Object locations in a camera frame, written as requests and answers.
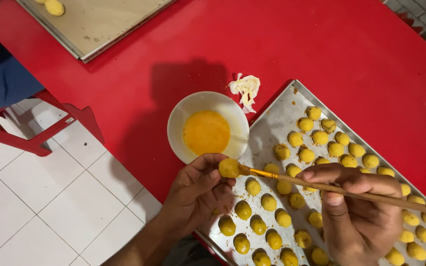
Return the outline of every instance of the brush handle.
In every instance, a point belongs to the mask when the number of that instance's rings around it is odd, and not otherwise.
[[[402,208],[421,211],[421,212],[426,213],[426,205],[425,204],[410,202],[410,201],[402,200],[400,198],[394,198],[394,197],[389,197],[389,196],[384,196],[384,195],[377,195],[377,194],[372,194],[372,193],[368,193],[368,192],[360,193],[360,194],[354,194],[354,193],[350,193],[350,192],[342,189],[339,186],[335,186],[335,185],[331,185],[331,184],[323,184],[323,183],[309,183],[309,182],[303,181],[300,178],[292,178],[292,177],[284,176],[284,175],[278,175],[278,179],[288,181],[292,184],[298,184],[298,185],[301,185],[301,186],[311,187],[311,188],[315,188],[315,189],[319,189],[319,190],[332,191],[332,192],[336,192],[338,194],[353,197],[353,198],[364,199],[364,200],[379,202],[379,203],[386,203],[386,204],[394,205],[394,206],[397,206],[397,207],[402,207]]]

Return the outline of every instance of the red plastic stool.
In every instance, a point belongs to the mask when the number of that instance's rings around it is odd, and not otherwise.
[[[46,89],[39,91],[38,93],[34,94],[35,98],[39,98],[43,100],[44,102],[47,102],[65,112],[67,112],[67,115],[59,120],[57,123],[53,124],[51,127],[47,128],[46,130],[42,131],[37,136],[33,137],[30,140],[26,140],[23,138],[20,138],[18,136],[9,134],[0,124],[0,143],[7,144],[9,146],[13,146],[15,148],[19,148],[21,150],[25,150],[28,152],[35,153],[39,156],[47,156],[52,153],[51,150],[42,148],[40,145],[53,137],[55,134],[60,132],[62,129],[66,128],[69,124],[71,124],[73,121],[76,120],[68,112],[68,110],[55,99],[55,97],[50,94],[49,91]],[[0,117],[4,118],[4,114],[2,113],[5,108],[0,108]]]

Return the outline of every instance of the hand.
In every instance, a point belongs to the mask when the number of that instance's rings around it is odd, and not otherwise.
[[[388,175],[361,173],[338,163],[320,164],[297,174],[311,183],[335,183],[351,193],[402,197],[399,182]],[[335,192],[324,192],[321,207],[325,242],[341,266],[374,266],[402,232],[401,208]]]
[[[181,239],[208,219],[217,202],[232,191],[234,178],[223,178],[218,164],[228,156],[207,153],[181,169],[156,218],[166,233]]]

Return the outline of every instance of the metal baking tray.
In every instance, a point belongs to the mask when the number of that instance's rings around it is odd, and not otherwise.
[[[295,164],[302,170],[311,163],[305,164],[299,161],[298,149],[293,148],[287,141],[287,136],[291,131],[300,132],[297,127],[297,120],[301,117],[306,117],[305,110],[309,106],[317,106],[322,110],[320,121],[325,118],[330,118],[336,121],[337,129],[329,135],[329,141],[333,140],[336,132],[341,131],[349,135],[351,142],[361,144],[367,153],[375,154],[379,158],[380,166],[386,166],[394,170],[395,178],[401,183],[406,183],[411,187],[411,195],[426,197],[420,193],[406,178],[404,178],[394,167],[382,158],[375,150],[373,150],[363,139],[361,139],[351,128],[340,120],[333,112],[331,112],[320,100],[318,100],[307,88],[299,81],[292,81],[289,86],[277,97],[277,99],[269,106],[250,127],[249,143],[245,153],[240,158],[240,162],[247,166],[257,169],[263,169],[267,163],[275,163],[281,169],[281,174],[285,174],[285,167],[289,164]],[[303,135],[303,143],[315,152],[315,157],[322,156],[331,162],[337,162],[337,158],[332,158],[328,155],[326,145],[317,146],[313,144],[310,137],[315,130],[320,130],[319,121],[315,121],[314,128]],[[273,146],[279,143],[286,144],[291,156],[289,159],[280,161],[277,160],[273,153]],[[345,154],[348,154],[348,148],[345,147]],[[358,165],[363,166],[361,158],[358,158]],[[376,173],[376,169],[370,169],[372,173]],[[276,180],[266,178],[255,178],[260,184],[262,191],[251,196],[246,192],[246,182],[253,177],[240,177],[237,180],[236,186],[233,188],[234,198],[226,200],[220,204],[222,206],[219,211],[220,215],[215,215],[210,218],[208,224],[200,228],[199,236],[223,259],[228,265],[253,266],[253,254],[257,249],[263,249],[271,258],[273,265],[283,265],[280,260],[280,253],[283,248],[290,248],[294,251],[299,259],[299,265],[315,265],[311,261],[311,251],[314,247],[319,247],[327,252],[326,245],[322,239],[323,228],[317,229],[308,223],[307,217],[310,212],[321,212],[321,197],[319,191],[308,192],[304,191],[301,186],[294,186],[292,193],[300,193],[304,196],[306,205],[300,210],[294,210],[289,203],[289,195],[280,195],[276,190]],[[292,217],[292,225],[288,228],[283,228],[275,221],[275,212],[265,211],[261,207],[261,197],[264,194],[270,194],[277,200],[277,208],[286,210]],[[252,208],[252,215],[259,215],[266,223],[268,230],[276,230],[282,237],[283,246],[278,250],[272,250],[266,242],[266,234],[261,236],[256,235],[249,227],[250,220],[243,221],[234,213],[234,206],[245,200]],[[414,212],[420,218],[420,225],[426,228],[426,223],[421,220],[420,213]],[[234,236],[226,237],[219,231],[218,221],[222,215],[229,215],[236,224],[235,236],[243,233],[247,236],[251,244],[251,250],[246,255],[241,255],[234,250]],[[415,232],[414,226],[404,225],[411,232]],[[297,230],[306,230],[312,237],[313,244],[308,249],[302,249],[297,246],[294,240],[294,233]],[[426,243],[421,242],[415,237],[415,242],[426,249]],[[425,261],[417,261],[408,257],[406,253],[406,244],[396,242],[395,248],[405,257],[405,263],[409,266],[424,265]],[[381,266],[391,266],[386,259],[382,258],[379,261]]]
[[[70,54],[88,63],[149,21],[175,0],[59,0],[60,17],[35,0],[16,0]]]

